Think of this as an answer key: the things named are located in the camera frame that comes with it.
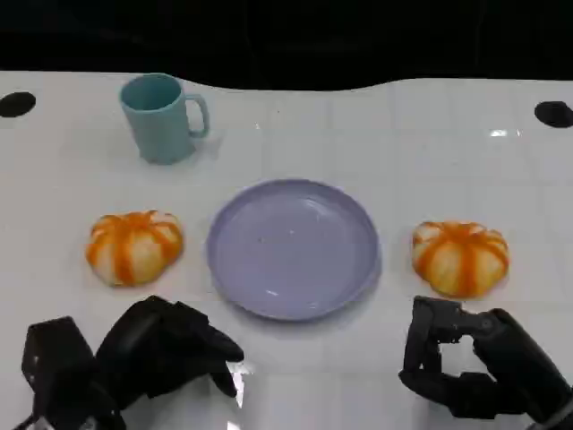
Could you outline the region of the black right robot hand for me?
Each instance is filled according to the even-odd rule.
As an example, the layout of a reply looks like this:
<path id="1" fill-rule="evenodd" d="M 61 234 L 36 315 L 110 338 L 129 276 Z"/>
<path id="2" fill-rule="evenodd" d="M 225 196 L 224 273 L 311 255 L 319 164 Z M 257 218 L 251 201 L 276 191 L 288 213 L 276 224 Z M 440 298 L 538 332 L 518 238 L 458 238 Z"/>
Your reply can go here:
<path id="1" fill-rule="evenodd" d="M 440 345 L 473 340 L 485 373 L 445 374 Z M 417 296 L 400 381 L 453 417 L 493 419 L 526 414 L 534 429 L 572 427 L 572 387 L 505 310 L 472 314 L 455 301 Z"/>

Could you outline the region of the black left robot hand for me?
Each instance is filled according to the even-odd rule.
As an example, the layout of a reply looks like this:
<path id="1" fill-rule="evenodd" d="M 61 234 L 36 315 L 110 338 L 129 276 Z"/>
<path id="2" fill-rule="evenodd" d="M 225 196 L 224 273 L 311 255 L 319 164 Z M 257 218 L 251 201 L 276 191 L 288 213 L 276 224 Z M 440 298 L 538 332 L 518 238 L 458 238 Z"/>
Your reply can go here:
<path id="1" fill-rule="evenodd" d="M 107 392 L 127 409 L 142 396 L 154 399 L 203 376 L 234 398 L 237 389 L 227 365 L 242 362 L 244 351 L 206 314 L 150 296 L 117 320 L 96 359 Z"/>

